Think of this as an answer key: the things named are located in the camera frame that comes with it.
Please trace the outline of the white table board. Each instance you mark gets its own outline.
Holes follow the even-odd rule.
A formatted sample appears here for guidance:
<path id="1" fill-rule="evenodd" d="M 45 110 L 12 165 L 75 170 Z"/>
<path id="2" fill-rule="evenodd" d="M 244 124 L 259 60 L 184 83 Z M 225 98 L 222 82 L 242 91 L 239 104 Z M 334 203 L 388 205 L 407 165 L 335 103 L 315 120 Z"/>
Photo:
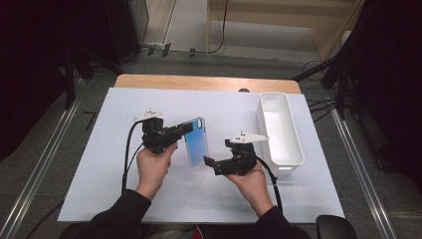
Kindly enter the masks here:
<path id="1" fill-rule="evenodd" d="M 305 162 L 278 177 L 283 212 L 293 223 L 313 223 L 323 214 L 343 213 L 316 128 L 304 96 L 290 94 Z M 161 111 L 167 125 L 205 119 L 210 155 L 230 157 L 225 139 L 258 129 L 259 97 L 254 93 L 112 88 L 107 92 L 94 129 L 67 193 L 59 219 L 91 220 L 109 209 L 124 187 L 138 183 L 137 170 L 124 162 L 140 145 L 142 131 L 134 119 Z M 144 219 L 148 223 L 253 223 L 256 213 L 237 187 L 212 168 L 192 168 L 183 142 L 172 156 L 163 185 Z"/>

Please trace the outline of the white power strip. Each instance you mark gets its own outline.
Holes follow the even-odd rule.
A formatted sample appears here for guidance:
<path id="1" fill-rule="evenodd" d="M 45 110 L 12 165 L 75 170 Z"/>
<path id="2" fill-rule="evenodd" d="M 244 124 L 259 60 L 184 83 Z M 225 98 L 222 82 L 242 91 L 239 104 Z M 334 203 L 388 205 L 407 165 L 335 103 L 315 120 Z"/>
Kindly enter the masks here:
<path id="1" fill-rule="evenodd" d="M 140 53 L 152 56 L 154 53 L 160 53 L 161 57 L 164 58 L 170 53 L 171 44 L 144 44 L 141 46 Z"/>

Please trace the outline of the person's left hand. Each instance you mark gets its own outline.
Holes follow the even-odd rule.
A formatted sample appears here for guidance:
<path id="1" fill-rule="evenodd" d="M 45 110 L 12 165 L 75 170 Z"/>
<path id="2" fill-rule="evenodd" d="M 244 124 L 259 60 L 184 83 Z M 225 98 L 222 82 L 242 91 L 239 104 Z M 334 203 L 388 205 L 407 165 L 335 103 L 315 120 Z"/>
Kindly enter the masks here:
<path id="1" fill-rule="evenodd" d="M 136 157 L 138 184 L 135 191 L 148 200 L 152 200 L 160 189 L 171 164 L 171 156 L 178 148 L 178 143 L 168 146 L 161 154 L 149 149 L 142 149 Z"/>

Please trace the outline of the metal floor rail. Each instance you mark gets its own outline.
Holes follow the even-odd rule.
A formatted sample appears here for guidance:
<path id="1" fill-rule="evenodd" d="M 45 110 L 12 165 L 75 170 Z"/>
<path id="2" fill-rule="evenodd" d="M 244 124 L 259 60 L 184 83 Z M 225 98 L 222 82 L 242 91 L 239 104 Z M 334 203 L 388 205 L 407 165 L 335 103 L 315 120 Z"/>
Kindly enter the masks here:
<path id="1" fill-rule="evenodd" d="M 80 98 L 76 98 L 70 108 L 61 113 L 60 120 L 57 122 L 43 152 L 0 229 L 0 239 L 13 239 L 15 237 L 79 104 Z"/>
<path id="2" fill-rule="evenodd" d="M 387 211 L 350 134 L 346 121 L 340 117 L 337 110 L 333 110 L 331 114 L 381 239 L 398 239 Z"/>

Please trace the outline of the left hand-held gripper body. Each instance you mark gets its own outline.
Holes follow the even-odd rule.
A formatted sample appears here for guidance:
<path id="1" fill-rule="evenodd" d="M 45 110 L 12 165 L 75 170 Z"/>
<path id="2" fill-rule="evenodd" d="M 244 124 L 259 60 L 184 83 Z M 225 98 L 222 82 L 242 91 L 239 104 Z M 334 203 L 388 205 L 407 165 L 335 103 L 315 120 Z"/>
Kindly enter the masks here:
<path id="1" fill-rule="evenodd" d="M 143 116 L 134 119 L 142 124 L 143 145 L 155 154 L 161 154 L 165 149 L 181 139 L 179 126 L 164 127 L 162 112 L 148 111 Z"/>

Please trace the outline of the person's right hand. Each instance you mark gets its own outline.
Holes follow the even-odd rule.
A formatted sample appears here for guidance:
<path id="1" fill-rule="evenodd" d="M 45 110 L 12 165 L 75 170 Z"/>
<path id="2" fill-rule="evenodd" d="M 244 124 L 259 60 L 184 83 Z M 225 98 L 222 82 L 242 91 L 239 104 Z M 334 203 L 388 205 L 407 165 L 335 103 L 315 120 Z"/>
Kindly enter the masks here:
<path id="1" fill-rule="evenodd" d="M 268 192 L 266 175 L 260 162 L 245 175 L 228 174 L 226 178 L 238 187 L 259 218 L 274 207 Z"/>

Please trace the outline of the black cabinet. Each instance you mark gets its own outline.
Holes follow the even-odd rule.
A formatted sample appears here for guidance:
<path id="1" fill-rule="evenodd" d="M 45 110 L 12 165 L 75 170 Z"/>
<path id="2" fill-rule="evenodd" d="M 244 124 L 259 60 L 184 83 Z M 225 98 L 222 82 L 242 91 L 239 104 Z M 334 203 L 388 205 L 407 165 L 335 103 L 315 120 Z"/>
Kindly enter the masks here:
<path id="1" fill-rule="evenodd" d="M 111 34 L 111 58 L 117 64 L 140 53 L 149 22 L 146 0 L 104 0 Z"/>

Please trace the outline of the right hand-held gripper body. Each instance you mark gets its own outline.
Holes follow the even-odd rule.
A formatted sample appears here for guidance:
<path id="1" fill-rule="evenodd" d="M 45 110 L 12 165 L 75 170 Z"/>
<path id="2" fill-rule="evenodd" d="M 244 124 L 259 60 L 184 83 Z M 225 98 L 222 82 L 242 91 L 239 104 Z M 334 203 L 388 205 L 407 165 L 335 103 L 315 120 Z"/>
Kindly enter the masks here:
<path id="1" fill-rule="evenodd" d="M 213 167 L 216 175 L 245 175 L 257 164 L 259 159 L 255 152 L 254 142 L 269 140 L 266 135 L 243 131 L 229 139 L 233 143 L 233 147 L 229 147 L 232 157 L 216 161 Z"/>

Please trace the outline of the translucent iridescent phone case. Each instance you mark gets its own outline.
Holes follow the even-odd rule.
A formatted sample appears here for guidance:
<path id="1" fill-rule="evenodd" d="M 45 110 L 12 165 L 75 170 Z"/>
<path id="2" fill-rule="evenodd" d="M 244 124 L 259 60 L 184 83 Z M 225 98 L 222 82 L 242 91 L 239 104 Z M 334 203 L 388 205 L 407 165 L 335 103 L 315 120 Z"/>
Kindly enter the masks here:
<path id="1" fill-rule="evenodd" d="M 209 154 L 205 119 L 202 117 L 189 120 L 193 123 L 193 131 L 184 135 L 187 155 L 192 168 L 204 163 L 203 156 Z"/>

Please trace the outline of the black curtain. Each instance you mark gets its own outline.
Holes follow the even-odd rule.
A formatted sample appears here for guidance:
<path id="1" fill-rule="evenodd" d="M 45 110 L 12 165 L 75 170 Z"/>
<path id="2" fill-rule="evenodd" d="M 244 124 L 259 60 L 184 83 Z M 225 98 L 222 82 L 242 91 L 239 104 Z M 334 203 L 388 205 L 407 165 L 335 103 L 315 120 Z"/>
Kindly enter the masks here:
<path id="1" fill-rule="evenodd" d="M 350 40 L 357 112 L 378 160 L 422 189 L 422 0 L 366 0 Z"/>
<path id="2" fill-rule="evenodd" d="M 0 161 L 66 92 L 65 48 L 82 44 L 99 0 L 0 0 Z"/>

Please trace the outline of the wooden table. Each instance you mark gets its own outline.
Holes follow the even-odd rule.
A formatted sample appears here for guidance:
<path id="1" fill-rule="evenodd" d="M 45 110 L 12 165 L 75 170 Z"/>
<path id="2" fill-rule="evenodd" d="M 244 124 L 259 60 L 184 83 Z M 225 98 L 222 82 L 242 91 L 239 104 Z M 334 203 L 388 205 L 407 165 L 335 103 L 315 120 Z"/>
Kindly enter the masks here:
<path id="1" fill-rule="evenodd" d="M 291 80 L 246 79 L 229 77 L 194 77 L 171 75 L 133 75 L 122 74 L 117 77 L 116 88 L 142 88 L 192 91 L 239 92 L 251 93 L 280 92 L 299 94 L 300 86 Z"/>

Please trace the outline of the white plastic storage bin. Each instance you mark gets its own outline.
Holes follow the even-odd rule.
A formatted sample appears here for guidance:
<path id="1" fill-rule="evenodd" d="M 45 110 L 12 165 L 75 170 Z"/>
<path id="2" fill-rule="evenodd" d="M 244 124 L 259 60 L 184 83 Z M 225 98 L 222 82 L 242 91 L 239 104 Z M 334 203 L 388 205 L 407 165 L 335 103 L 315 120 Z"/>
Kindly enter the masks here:
<path id="1" fill-rule="evenodd" d="M 263 159 L 277 175 L 289 175 L 305 162 L 290 103 L 283 93 L 260 93 L 258 127 Z"/>

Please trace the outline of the black stand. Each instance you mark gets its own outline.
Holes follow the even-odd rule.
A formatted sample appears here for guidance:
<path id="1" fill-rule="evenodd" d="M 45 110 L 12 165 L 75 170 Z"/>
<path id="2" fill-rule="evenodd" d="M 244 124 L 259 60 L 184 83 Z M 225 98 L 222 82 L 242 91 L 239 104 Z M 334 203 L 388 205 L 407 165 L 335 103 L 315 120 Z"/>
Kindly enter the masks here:
<path id="1" fill-rule="evenodd" d="M 334 85 L 337 85 L 337 94 L 334 101 L 334 108 L 342 120 L 344 120 L 344 108 L 345 108 L 345 95 L 347 80 L 349 77 L 349 65 L 346 64 L 343 59 L 339 56 L 334 56 L 326 61 L 323 61 L 310 68 L 309 70 L 292 77 L 293 81 L 300 82 L 316 73 L 325 73 L 320 80 L 321 85 L 325 89 L 330 89 Z"/>
<path id="2" fill-rule="evenodd" d="M 96 54 L 94 51 L 88 49 L 86 46 L 77 43 L 69 43 L 65 48 L 66 110 L 68 110 L 76 100 L 74 70 L 77 70 L 82 78 L 90 79 L 95 73 L 91 61 L 99 63 L 117 76 L 123 74 L 123 70 Z"/>

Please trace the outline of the wooden shelf unit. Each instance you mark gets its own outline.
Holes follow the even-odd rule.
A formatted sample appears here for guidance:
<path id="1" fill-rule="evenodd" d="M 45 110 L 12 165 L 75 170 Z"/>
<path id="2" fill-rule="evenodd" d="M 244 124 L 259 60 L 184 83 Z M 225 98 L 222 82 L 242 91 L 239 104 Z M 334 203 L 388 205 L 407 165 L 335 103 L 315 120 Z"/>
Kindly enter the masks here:
<path id="1" fill-rule="evenodd" d="M 309 28 L 319 58 L 337 52 L 346 31 L 351 31 L 365 0 L 225 0 L 207 1 L 206 50 L 209 50 L 212 21 Z"/>

